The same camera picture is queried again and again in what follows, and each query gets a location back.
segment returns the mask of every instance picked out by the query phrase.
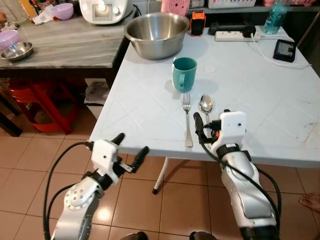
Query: metal fork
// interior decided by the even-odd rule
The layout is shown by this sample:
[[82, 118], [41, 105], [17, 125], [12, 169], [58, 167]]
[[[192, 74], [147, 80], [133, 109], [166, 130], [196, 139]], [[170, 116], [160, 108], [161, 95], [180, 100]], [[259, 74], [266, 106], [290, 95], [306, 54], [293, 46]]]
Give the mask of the metal fork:
[[192, 148], [194, 143], [192, 142], [192, 138], [191, 138], [191, 134], [190, 134], [190, 126], [189, 126], [189, 111], [191, 109], [190, 92], [186, 92], [185, 94], [183, 94], [182, 108], [185, 111], [185, 119], [186, 119], [185, 146]]

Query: white table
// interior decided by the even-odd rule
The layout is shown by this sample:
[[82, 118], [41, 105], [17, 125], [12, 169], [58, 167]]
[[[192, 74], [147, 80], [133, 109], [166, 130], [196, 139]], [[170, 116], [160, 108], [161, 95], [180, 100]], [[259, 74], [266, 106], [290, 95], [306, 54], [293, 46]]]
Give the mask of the white table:
[[[201, 37], [186, 35], [181, 51], [164, 60], [143, 59], [130, 44], [90, 140], [110, 140], [123, 132], [123, 153], [136, 154], [149, 146], [152, 156], [210, 161], [198, 143], [192, 118], [199, 112], [200, 97], [209, 94], [215, 105], [211, 120], [224, 109], [246, 113], [243, 149], [254, 163], [318, 168], [320, 79], [315, 71], [276, 66], [253, 42], [216, 42], [207, 31]], [[281, 29], [279, 34], [286, 33]], [[258, 42], [271, 59], [276, 41]], [[185, 147], [182, 96], [171, 82], [174, 57], [191, 57], [198, 63], [191, 90], [192, 148]], [[294, 64], [307, 64], [299, 50]]]

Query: tiled floor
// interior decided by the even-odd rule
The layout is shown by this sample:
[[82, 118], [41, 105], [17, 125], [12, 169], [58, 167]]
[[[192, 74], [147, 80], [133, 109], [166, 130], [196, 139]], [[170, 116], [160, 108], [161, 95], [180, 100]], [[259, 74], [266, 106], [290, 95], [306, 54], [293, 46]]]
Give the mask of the tiled floor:
[[[0, 239], [42, 240], [42, 205], [47, 172], [69, 145], [87, 140], [96, 122], [84, 109], [68, 136], [37, 133], [23, 116], [13, 117], [23, 135], [8, 136], [0, 129]], [[49, 198], [60, 188], [76, 183], [91, 170], [90, 152], [77, 146], [57, 166]], [[133, 161], [122, 154], [123, 161]], [[215, 162], [172, 159], [157, 195], [152, 189], [164, 157], [148, 157], [136, 174], [125, 174], [110, 187], [93, 218], [91, 240], [119, 240], [143, 230], [150, 240], [187, 240], [195, 230], [212, 232], [221, 240], [240, 240], [230, 198]], [[320, 192], [319, 169], [266, 166], [262, 169], [278, 182], [283, 200], [282, 240], [314, 240], [320, 215], [298, 203], [301, 194]], [[275, 197], [262, 176], [261, 183]], [[54, 229], [63, 207], [63, 194], [54, 203], [50, 228]]]

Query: robotic arm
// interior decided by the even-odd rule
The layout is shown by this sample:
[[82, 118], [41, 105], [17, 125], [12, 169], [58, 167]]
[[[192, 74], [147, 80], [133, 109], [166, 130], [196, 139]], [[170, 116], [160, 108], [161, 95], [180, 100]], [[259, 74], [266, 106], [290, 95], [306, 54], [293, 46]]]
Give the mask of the robotic arm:
[[[225, 110], [220, 120], [205, 126], [199, 113], [196, 112], [193, 117], [199, 143], [213, 159], [220, 162], [222, 182], [229, 192], [243, 239], [280, 240], [276, 227], [278, 209], [274, 209], [272, 199], [261, 188], [259, 172], [251, 163], [248, 151], [241, 151], [246, 133], [245, 113]], [[212, 130], [213, 138], [207, 138], [204, 128]], [[210, 150], [205, 144], [212, 144]]]
[[97, 140], [93, 144], [91, 160], [94, 172], [73, 185], [64, 196], [63, 212], [56, 224], [51, 240], [87, 240], [91, 231], [92, 217], [99, 200], [110, 185], [119, 181], [125, 172], [135, 173], [143, 163], [149, 148], [144, 147], [131, 165], [118, 157], [119, 144], [125, 135], [121, 133], [114, 140]]

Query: bare foot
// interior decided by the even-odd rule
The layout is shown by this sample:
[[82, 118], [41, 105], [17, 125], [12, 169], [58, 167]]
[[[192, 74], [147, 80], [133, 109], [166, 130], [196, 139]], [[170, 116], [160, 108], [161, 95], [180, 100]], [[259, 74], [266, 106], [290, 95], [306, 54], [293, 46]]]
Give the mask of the bare foot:
[[300, 197], [299, 202], [317, 213], [320, 213], [320, 195], [316, 193], [308, 193]]

